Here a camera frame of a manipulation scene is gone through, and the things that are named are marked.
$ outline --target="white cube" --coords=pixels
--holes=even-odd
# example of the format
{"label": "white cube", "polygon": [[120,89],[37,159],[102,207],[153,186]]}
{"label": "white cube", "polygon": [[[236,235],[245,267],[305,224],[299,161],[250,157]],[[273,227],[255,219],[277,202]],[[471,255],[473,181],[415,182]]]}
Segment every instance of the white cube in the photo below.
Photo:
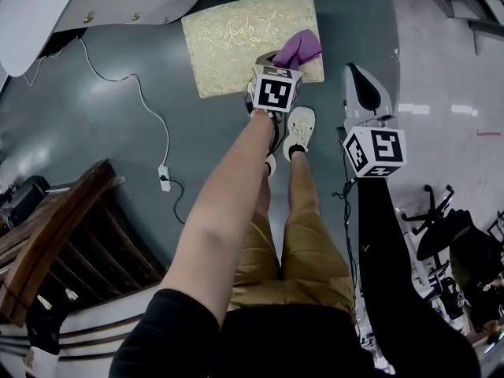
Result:
{"label": "white cube", "polygon": [[301,90],[302,72],[255,65],[250,95],[254,108],[290,112]]}
{"label": "white cube", "polygon": [[404,130],[354,126],[343,146],[359,178],[383,178],[407,163]]}

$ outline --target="gold patterned mat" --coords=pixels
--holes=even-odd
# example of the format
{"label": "gold patterned mat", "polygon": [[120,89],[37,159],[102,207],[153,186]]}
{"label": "gold patterned mat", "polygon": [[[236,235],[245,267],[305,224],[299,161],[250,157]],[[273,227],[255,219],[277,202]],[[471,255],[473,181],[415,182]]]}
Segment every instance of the gold patterned mat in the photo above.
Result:
{"label": "gold patterned mat", "polygon": [[[280,50],[296,32],[320,40],[313,0],[240,0],[182,19],[201,98],[245,91],[262,54]],[[299,68],[303,82],[324,81],[322,56]]]}

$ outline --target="khaki shorts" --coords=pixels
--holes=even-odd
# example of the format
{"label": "khaki shorts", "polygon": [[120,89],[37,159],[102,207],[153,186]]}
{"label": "khaki shorts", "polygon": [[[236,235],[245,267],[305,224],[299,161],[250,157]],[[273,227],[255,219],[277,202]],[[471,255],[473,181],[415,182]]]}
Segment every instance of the khaki shorts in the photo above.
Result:
{"label": "khaki shorts", "polygon": [[350,270],[316,213],[286,224],[282,267],[268,219],[257,213],[252,217],[228,311],[272,304],[332,306],[357,323]]}

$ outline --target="white sneaker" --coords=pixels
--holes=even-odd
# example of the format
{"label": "white sneaker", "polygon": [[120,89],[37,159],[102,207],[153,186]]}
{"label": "white sneaker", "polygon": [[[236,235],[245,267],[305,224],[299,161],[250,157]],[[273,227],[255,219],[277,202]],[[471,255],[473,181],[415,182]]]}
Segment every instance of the white sneaker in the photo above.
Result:
{"label": "white sneaker", "polygon": [[315,112],[311,108],[294,108],[287,122],[289,136],[283,141],[283,155],[290,161],[289,149],[298,144],[308,151],[308,142],[315,128]]}
{"label": "white sneaker", "polygon": [[270,154],[267,158],[266,158],[266,164],[269,165],[269,175],[268,175],[268,179],[272,177],[272,175],[275,173],[276,171],[276,158],[275,158],[275,155],[274,154]]}

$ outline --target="gray floor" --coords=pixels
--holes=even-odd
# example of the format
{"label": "gray floor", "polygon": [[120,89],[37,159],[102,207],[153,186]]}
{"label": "gray floor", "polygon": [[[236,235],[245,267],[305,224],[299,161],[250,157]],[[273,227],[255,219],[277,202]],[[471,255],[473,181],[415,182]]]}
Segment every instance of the gray floor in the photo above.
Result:
{"label": "gray floor", "polygon": [[[234,0],[201,0],[195,9],[230,1]],[[309,160],[324,219],[343,250],[343,204],[332,197],[343,185],[335,132],[343,122],[341,72],[348,61],[362,65],[382,81],[395,102],[398,33],[392,0],[314,1],[325,82],[304,85],[298,103],[313,107],[317,114]],[[137,73],[147,101],[165,118],[171,138],[168,166],[186,186],[179,206],[185,218],[206,177],[247,123],[243,96],[200,99],[179,21],[157,27],[92,28],[83,38],[99,72],[115,78]],[[93,162],[110,158],[117,174],[127,178],[117,188],[121,205],[155,254],[169,263],[182,229],[172,214],[178,188],[161,191],[158,166],[165,134],[141,106],[133,82],[101,81],[87,67],[80,43],[74,41],[58,58],[42,64],[33,87],[21,78],[13,80],[0,101],[0,114],[7,157],[0,168],[3,183],[33,174],[45,176],[50,183],[64,183],[78,178]],[[281,150],[276,157],[270,219],[279,249],[288,211],[289,168]]]}

